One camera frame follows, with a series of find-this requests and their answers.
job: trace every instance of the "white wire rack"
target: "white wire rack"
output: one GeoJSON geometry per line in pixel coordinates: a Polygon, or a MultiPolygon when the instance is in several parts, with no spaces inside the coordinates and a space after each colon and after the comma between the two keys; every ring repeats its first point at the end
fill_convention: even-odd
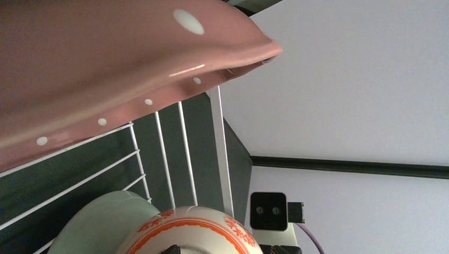
{"type": "MultiPolygon", "coordinates": [[[[226,150],[226,140],[225,140],[225,130],[224,130],[224,125],[223,125],[223,113],[222,113],[222,108],[221,108],[221,97],[220,97],[220,88],[216,87],[213,88],[212,90],[210,90],[210,99],[211,99],[211,109],[212,109],[212,118],[213,118],[213,128],[214,128],[214,133],[215,133],[215,144],[217,146],[217,157],[218,157],[218,166],[219,166],[219,173],[220,173],[220,183],[221,183],[221,192],[222,192],[222,196],[223,196],[223,204],[224,204],[224,212],[231,215],[232,217],[234,217],[234,208],[233,208],[233,204],[232,204],[232,192],[231,192],[231,185],[230,185],[230,178],[229,178],[229,167],[228,167],[228,157],[227,157],[227,150],[226,150]]],[[[190,177],[190,183],[191,183],[191,187],[192,187],[192,195],[193,195],[193,201],[194,201],[194,205],[198,205],[198,201],[196,198],[196,189],[195,189],[195,182],[193,179],[193,170],[192,170],[192,163],[191,163],[191,159],[190,159],[190,151],[188,148],[188,142],[187,142],[187,132],[186,132],[186,128],[185,128],[185,120],[184,120],[184,111],[183,111],[183,107],[182,107],[182,102],[178,102],[178,110],[179,110],[179,117],[180,117],[180,121],[181,121],[181,129],[182,129],[182,135],[183,135],[183,140],[184,140],[184,149],[185,149],[185,154],[187,157],[187,169],[188,169],[188,174],[190,177]]],[[[173,195],[173,188],[172,188],[172,181],[170,178],[170,171],[168,169],[168,162],[167,162],[167,155],[165,152],[165,144],[164,144],[164,137],[163,137],[163,133],[162,133],[162,127],[160,125],[160,118],[159,118],[159,113],[156,112],[155,113],[155,118],[156,118],[156,125],[157,125],[157,131],[158,131],[158,135],[159,135],[159,142],[160,142],[160,148],[162,151],[162,156],[163,156],[163,161],[164,161],[164,167],[165,167],[165,173],[166,173],[166,178],[167,178],[167,183],[168,183],[168,190],[169,190],[169,195],[170,195],[170,201],[172,203],[172,207],[175,208],[175,199],[174,199],[174,195],[173,195]]],[[[52,203],[53,201],[57,200],[58,198],[66,195],[67,193],[75,190],[76,188],[78,188],[79,186],[86,184],[88,181],[98,177],[99,175],[107,172],[108,170],[114,168],[115,166],[117,166],[118,164],[126,161],[127,159],[136,156],[137,157],[137,162],[138,162],[138,166],[139,166],[139,171],[140,171],[140,176],[135,179],[134,181],[132,181],[129,185],[127,185],[123,190],[126,191],[127,189],[129,189],[130,187],[134,186],[135,184],[137,184],[138,182],[142,181],[143,183],[143,188],[145,190],[145,198],[147,199],[148,202],[151,203],[151,197],[150,197],[150,193],[148,190],[148,184],[147,184],[147,180],[146,180],[146,174],[142,165],[142,160],[140,158],[140,150],[139,147],[137,145],[137,139],[136,139],[136,135],[134,133],[134,127],[133,127],[133,123],[130,122],[128,124],[125,124],[119,128],[116,128],[114,130],[111,130],[109,132],[106,132],[104,134],[98,135],[96,137],[87,139],[83,142],[74,144],[70,147],[64,148],[62,150],[59,150],[57,152],[51,153],[49,155],[43,156],[37,160],[34,161],[30,161],[28,163],[22,164],[20,166],[17,166],[15,168],[9,169],[5,172],[0,173],[0,178],[5,177],[7,175],[13,174],[15,172],[18,172],[22,169],[25,169],[27,167],[30,167],[32,165],[35,165],[39,162],[42,162],[44,160],[50,159],[52,157],[55,157],[57,155],[60,155],[64,152],[70,151],[74,148],[80,147],[84,144],[90,143],[92,141],[95,141],[97,139],[100,139],[102,137],[105,137],[107,135],[110,135],[112,133],[116,133],[118,131],[124,130],[124,129],[129,129],[130,131],[130,135],[131,135],[131,139],[132,139],[132,143],[134,146],[134,151],[129,153],[128,155],[124,156],[123,158],[117,160],[116,162],[110,164],[109,166],[101,169],[100,171],[90,175],[89,177],[83,179],[82,181],[78,182],[77,184],[72,185],[71,187],[65,189],[64,191],[58,193],[57,195],[43,201],[42,203],[36,205],[33,208],[28,209],[27,211],[21,213],[20,215],[17,215],[16,217],[6,221],[5,223],[0,225],[0,231],[2,231],[3,229],[7,228],[8,226],[14,224],[15,222],[27,217],[28,215],[34,213],[35,211],[43,208],[44,206],[52,203]]],[[[39,250],[35,251],[34,254],[39,254],[44,252],[46,249],[48,249],[51,244],[53,243],[53,240],[51,240],[50,242],[48,242],[47,244],[45,244],[44,246],[42,246],[39,250]]]]}

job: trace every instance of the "purple cable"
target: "purple cable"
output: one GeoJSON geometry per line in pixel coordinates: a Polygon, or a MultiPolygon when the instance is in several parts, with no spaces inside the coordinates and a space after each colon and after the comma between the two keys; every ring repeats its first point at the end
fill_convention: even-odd
{"type": "Polygon", "coordinates": [[[310,232],[306,226],[304,224],[301,223],[296,223],[296,225],[298,225],[298,227],[300,229],[302,229],[302,231],[304,231],[304,233],[306,233],[306,235],[309,236],[310,240],[312,240],[312,242],[315,244],[315,246],[318,248],[318,251],[320,252],[320,254],[325,254],[324,250],[322,249],[321,245],[319,244],[318,240],[313,236],[312,232],[310,232]]]}

